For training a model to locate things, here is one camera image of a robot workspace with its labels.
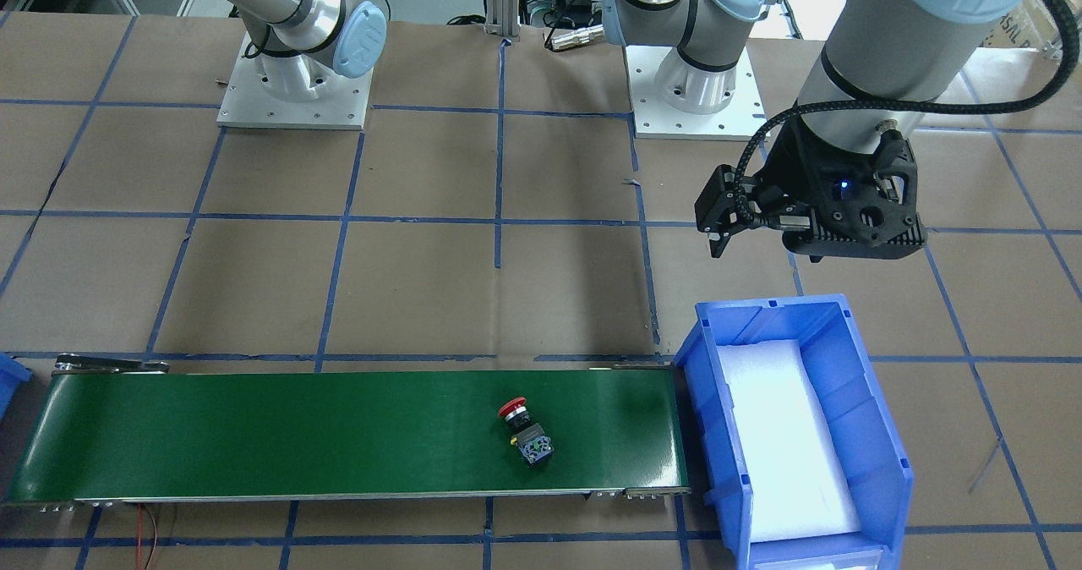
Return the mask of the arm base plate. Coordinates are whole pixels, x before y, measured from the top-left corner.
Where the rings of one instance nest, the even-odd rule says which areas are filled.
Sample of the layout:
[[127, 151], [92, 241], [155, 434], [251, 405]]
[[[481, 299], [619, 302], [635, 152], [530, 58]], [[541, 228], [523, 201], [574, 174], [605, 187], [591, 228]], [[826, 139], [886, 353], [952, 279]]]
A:
[[251, 52], [243, 39], [233, 66], [217, 124], [238, 129], [362, 131], [374, 70], [347, 78], [306, 55], [272, 58]]
[[675, 47], [626, 47], [635, 134], [646, 140], [750, 140], [766, 116], [749, 53], [730, 69], [692, 68]]

